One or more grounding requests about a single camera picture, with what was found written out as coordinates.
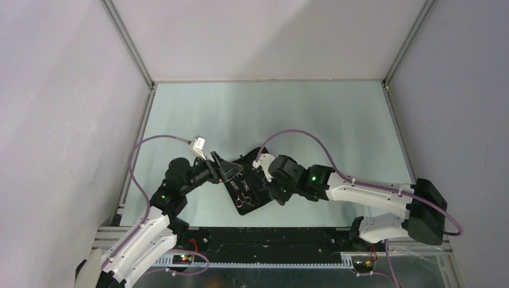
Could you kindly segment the black zip tool case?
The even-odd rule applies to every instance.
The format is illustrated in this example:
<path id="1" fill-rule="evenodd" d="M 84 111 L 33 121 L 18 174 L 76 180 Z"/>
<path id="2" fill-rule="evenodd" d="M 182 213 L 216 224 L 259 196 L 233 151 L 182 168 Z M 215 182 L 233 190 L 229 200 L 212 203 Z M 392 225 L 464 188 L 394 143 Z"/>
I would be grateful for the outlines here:
<path id="1" fill-rule="evenodd" d="M 244 167 L 243 175 L 246 177 L 248 181 L 248 185 L 250 187 L 250 191 L 245 191 L 242 184 L 240 184 L 236 177 L 227 182 L 225 187 L 227 192 L 230 195 L 230 198 L 233 201 L 235 206 L 235 201 L 237 199 L 237 195 L 239 193 L 244 193 L 246 196 L 250 196 L 254 206 L 243 206 L 242 208 L 236 208 L 237 213 L 239 215 L 247 215 L 248 213 L 253 212 L 254 210 L 265 206 L 266 204 L 272 202 L 274 199 L 271 198 L 271 186 L 264 176 L 264 173 L 261 168 L 255 169 L 252 166 L 252 162 L 255 161 L 256 156 L 260 146 L 254 148 L 246 155 L 240 155 L 240 157 L 236 160 L 233 160 L 233 163 L 241 164 Z"/>

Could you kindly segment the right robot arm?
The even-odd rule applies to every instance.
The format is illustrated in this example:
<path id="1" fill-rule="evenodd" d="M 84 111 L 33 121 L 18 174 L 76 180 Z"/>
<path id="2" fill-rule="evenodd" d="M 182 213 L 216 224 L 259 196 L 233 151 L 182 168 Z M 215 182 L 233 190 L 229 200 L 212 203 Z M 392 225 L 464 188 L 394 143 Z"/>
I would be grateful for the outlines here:
<path id="1" fill-rule="evenodd" d="M 426 245 L 443 243 L 448 203 L 429 180 L 419 178 L 414 184 L 361 181 L 328 166 L 304 168 L 285 155 L 262 154 L 252 166 L 262 171 L 279 202 L 298 194 L 310 201 L 352 202 L 383 210 L 383 215 L 354 219 L 349 243 L 355 250 L 405 237 Z"/>

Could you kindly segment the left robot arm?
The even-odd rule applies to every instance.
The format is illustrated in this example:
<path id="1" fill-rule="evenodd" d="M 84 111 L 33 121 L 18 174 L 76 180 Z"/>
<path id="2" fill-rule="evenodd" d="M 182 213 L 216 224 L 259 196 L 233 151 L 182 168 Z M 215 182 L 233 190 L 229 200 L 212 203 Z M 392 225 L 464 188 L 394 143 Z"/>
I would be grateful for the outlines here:
<path id="1" fill-rule="evenodd" d="M 76 268 L 75 287 L 133 287 L 162 255 L 182 250 L 190 242 L 188 223 L 180 219 L 187 194 L 207 182 L 225 184 L 240 175 L 240 164 L 212 152 L 211 159 L 194 163 L 175 158 L 151 196 L 141 219 L 107 252 L 95 250 Z"/>

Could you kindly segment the silver thinning scissors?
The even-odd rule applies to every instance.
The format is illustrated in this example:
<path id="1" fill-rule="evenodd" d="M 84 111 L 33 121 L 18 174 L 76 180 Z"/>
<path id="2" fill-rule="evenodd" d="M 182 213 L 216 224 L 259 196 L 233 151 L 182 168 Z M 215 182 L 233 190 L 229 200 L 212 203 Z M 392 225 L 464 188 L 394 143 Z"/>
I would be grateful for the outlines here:
<path id="1" fill-rule="evenodd" d="M 239 193 L 235 201 L 235 206 L 237 208 L 242 208 L 243 206 L 254 206 L 254 204 L 250 196 L 246 196 L 244 193 Z"/>

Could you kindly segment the silver straight scissors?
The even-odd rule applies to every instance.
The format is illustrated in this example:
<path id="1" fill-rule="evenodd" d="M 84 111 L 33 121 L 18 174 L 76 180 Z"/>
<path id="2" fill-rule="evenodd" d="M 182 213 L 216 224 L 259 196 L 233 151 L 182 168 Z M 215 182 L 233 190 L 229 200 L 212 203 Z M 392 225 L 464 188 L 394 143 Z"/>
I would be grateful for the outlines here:
<path id="1" fill-rule="evenodd" d="M 246 180 L 246 177 L 242 173 L 239 173 L 239 174 L 236 175 L 236 180 L 240 184 L 242 184 L 242 186 L 244 187 L 245 191 L 250 191 L 250 187 L 248 185 L 248 181 Z"/>

